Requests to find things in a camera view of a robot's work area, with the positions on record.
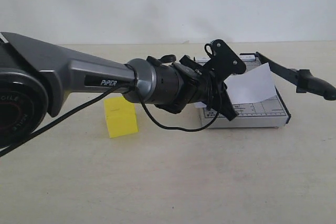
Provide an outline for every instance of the beige table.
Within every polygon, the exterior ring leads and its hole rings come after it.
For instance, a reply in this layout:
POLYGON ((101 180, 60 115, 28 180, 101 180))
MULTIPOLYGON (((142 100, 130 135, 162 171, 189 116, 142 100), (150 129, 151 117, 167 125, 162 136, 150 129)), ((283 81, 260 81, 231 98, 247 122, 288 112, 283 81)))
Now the beige table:
MULTIPOLYGON (((336 42, 231 46, 336 85, 336 42)), ((121 63, 203 55, 190 44, 67 47, 121 63)), ((137 105, 140 132, 109 139, 103 103, 81 111, 0 159, 0 223, 335 223, 336 103, 274 79, 292 113, 281 129, 165 131, 137 105)), ((62 114, 95 96, 72 94, 62 114)), ((200 126, 193 106, 150 109, 200 126)))

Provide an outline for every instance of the black cable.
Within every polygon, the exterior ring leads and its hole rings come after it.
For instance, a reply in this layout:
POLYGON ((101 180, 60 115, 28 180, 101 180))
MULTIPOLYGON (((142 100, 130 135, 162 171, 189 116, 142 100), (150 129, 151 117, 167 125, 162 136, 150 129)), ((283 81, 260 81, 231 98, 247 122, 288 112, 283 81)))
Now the black cable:
MULTIPOLYGON (((222 96, 220 95, 221 93, 219 91, 218 85, 216 85, 216 86, 217 86, 217 92, 218 92, 218 95, 219 95, 219 107, 221 108, 222 107, 222 96)), ((146 114, 148 115, 148 117, 153 121, 153 123, 155 123, 157 126, 159 126, 160 128, 163 128, 165 130, 179 130, 179 131, 185 131, 185 132, 198 132, 198 131, 202 131, 202 130, 208 128, 211 124, 213 124, 216 121, 216 119, 218 118, 218 116, 219 116, 219 110, 218 110, 217 113, 216 113, 216 115, 215 115, 215 117, 208 124, 204 125, 203 127, 197 128, 197 129, 185 129, 185 128, 181 128, 181 127, 169 127, 169 126, 165 126, 165 125, 159 123, 152 116, 152 114, 150 113, 150 111, 148 110, 146 104, 144 103, 144 101, 142 99, 142 96, 141 96, 141 94, 139 92, 139 89, 136 88, 135 91, 136 91, 136 93, 137 93, 137 95, 139 97, 140 103, 141 103, 143 109, 145 110, 146 114)))
POLYGON ((62 121, 64 121, 65 119, 67 119, 68 117, 72 116, 73 114, 85 109, 86 107, 100 101, 101 99, 103 99, 104 97, 108 96, 110 93, 112 93, 113 91, 119 89, 119 88, 125 88, 125 87, 130 87, 132 88, 133 86, 129 85, 129 84, 124 84, 124 85, 120 85, 118 87, 113 87, 111 89, 109 89, 108 91, 104 92, 103 94, 101 94, 100 96, 70 110, 69 112, 65 113, 64 115, 60 116, 58 119, 52 121, 51 123, 47 124, 46 126, 40 128, 39 130, 33 132, 32 134, 30 134, 26 139, 24 139, 23 141, 20 141, 18 143, 15 143, 9 147, 7 147, 6 149, 0 151, 0 157, 5 156, 6 154, 8 154, 9 152, 17 149, 18 147, 20 147, 21 145, 27 143, 28 141, 32 140, 33 138, 43 134, 44 132, 50 130, 52 127, 56 126, 57 124, 61 123, 62 121))

